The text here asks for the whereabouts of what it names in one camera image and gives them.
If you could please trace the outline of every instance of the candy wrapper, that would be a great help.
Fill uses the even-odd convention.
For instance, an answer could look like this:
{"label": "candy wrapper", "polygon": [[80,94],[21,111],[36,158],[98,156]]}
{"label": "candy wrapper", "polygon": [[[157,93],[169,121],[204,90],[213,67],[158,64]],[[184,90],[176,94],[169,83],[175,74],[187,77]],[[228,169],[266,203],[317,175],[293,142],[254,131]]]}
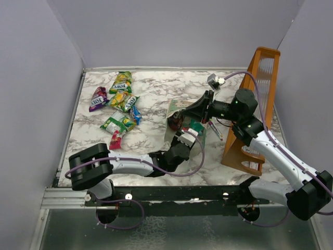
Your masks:
{"label": "candy wrapper", "polygon": [[90,103],[89,112],[95,111],[105,106],[109,100],[107,99],[106,89],[104,87],[98,87],[92,97]]}
{"label": "candy wrapper", "polygon": [[136,122],[136,124],[139,125],[141,120],[141,114],[139,110],[137,110],[137,108],[133,106],[128,110],[128,112],[130,113],[131,118]]}
{"label": "candy wrapper", "polygon": [[119,133],[118,130],[116,130],[114,133],[113,133],[113,136],[112,136],[112,139],[111,139],[111,142],[110,142],[110,145],[109,145],[109,149],[110,150],[113,150],[113,149],[120,149],[121,148],[121,139],[123,138],[123,134],[122,133]]}
{"label": "candy wrapper", "polygon": [[116,131],[119,133],[130,131],[135,125],[135,122],[131,121],[130,118],[116,111],[100,128],[114,134]]}
{"label": "candy wrapper", "polygon": [[117,109],[122,110],[124,113],[128,112],[139,99],[139,96],[129,94],[125,99],[117,106]]}
{"label": "candy wrapper", "polygon": [[128,92],[119,90],[107,103],[107,106],[117,107],[128,95]]}
{"label": "candy wrapper", "polygon": [[112,87],[110,88],[109,93],[115,94],[118,90],[123,90],[131,93],[132,80],[132,74],[129,71],[119,72]]}

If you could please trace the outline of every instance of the purple snack bag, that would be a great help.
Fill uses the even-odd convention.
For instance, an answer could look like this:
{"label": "purple snack bag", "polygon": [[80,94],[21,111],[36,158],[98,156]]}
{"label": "purple snack bag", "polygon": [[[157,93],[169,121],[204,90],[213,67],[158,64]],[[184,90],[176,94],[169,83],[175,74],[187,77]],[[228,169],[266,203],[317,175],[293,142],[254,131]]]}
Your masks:
{"label": "purple snack bag", "polygon": [[109,100],[107,99],[106,88],[98,87],[92,97],[89,112],[95,111],[105,106]]}

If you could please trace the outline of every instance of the green snack bag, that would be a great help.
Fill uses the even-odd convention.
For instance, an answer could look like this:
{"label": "green snack bag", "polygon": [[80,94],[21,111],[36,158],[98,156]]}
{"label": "green snack bag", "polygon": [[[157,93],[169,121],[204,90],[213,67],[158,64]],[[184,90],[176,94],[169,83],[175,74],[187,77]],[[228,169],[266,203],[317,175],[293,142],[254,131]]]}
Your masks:
{"label": "green snack bag", "polygon": [[136,123],[131,121],[130,118],[123,115],[119,111],[116,111],[111,117],[109,117],[109,119],[106,120],[106,122],[104,122],[102,126],[100,126],[100,128],[105,129],[111,134],[118,130],[121,134],[130,131],[135,127],[135,125]]}
{"label": "green snack bag", "polygon": [[126,113],[134,106],[134,104],[139,99],[139,97],[140,96],[135,96],[135,95],[129,94],[116,108],[120,109],[124,113]]}
{"label": "green snack bag", "polygon": [[110,94],[115,94],[118,90],[131,93],[132,74],[129,71],[119,72],[112,87],[109,90]]}

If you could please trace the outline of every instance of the yellow snack bag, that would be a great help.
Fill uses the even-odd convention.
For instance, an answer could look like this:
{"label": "yellow snack bag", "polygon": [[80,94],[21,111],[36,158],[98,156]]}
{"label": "yellow snack bag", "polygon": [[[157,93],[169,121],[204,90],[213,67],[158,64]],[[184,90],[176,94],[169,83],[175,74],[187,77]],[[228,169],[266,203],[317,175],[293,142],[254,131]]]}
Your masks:
{"label": "yellow snack bag", "polygon": [[128,94],[129,93],[126,91],[118,90],[106,105],[116,107],[127,97]]}

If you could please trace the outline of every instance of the wooden stand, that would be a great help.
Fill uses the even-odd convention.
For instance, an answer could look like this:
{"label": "wooden stand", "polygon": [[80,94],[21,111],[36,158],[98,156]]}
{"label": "wooden stand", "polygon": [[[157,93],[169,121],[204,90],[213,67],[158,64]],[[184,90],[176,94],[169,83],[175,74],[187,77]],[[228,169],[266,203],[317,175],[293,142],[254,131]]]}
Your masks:
{"label": "wooden stand", "polygon": [[[261,93],[261,106],[266,117],[266,125],[271,128],[273,105],[275,97],[275,86],[278,72],[280,51],[275,49],[259,47],[254,53],[251,63],[248,67],[257,81],[259,92]],[[254,84],[248,75],[245,75],[240,88],[250,89],[254,92],[255,99],[258,100],[254,91]],[[259,108],[255,111],[255,116],[261,120]],[[244,165],[244,162],[257,163],[256,168],[250,168]],[[225,143],[221,164],[231,168],[261,176],[262,164],[265,158],[255,151],[249,150],[243,142],[236,139],[232,129],[229,129],[228,138]]]}

